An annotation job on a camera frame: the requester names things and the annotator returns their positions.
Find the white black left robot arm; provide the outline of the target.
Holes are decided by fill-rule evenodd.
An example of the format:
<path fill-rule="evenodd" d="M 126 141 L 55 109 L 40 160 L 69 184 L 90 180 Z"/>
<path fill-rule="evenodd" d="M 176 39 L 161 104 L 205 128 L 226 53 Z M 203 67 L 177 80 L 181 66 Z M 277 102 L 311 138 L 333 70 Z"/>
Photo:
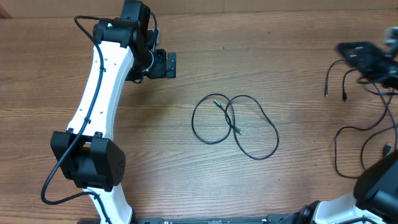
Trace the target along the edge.
<path fill-rule="evenodd" d="M 123 85 L 145 78 L 175 78 L 175 53 L 159 48 L 155 14 L 141 1 L 125 1 L 121 15 L 96 18 L 88 33 L 93 61 L 79 107 L 66 131 L 54 132 L 50 146 L 55 170 L 93 201 L 100 223 L 135 223 L 121 185 L 125 153 L 113 142 L 114 120 Z"/>

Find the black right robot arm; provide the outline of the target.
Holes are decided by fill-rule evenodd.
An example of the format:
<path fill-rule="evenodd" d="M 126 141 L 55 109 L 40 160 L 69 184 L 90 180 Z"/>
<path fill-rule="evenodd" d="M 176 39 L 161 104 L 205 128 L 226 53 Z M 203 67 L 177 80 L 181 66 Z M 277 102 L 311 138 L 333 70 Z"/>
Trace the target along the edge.
<path fill-rule="evenodd" d="M 385 52 L 370 42 L 343 42 L 336 51 L 380 98 L 397 93 L 397 40 Z M 330 201 L 315 201 L 286 216 L 282 223 L 397 223 L 397 147 L 356 178 L 353 192 Z"/>

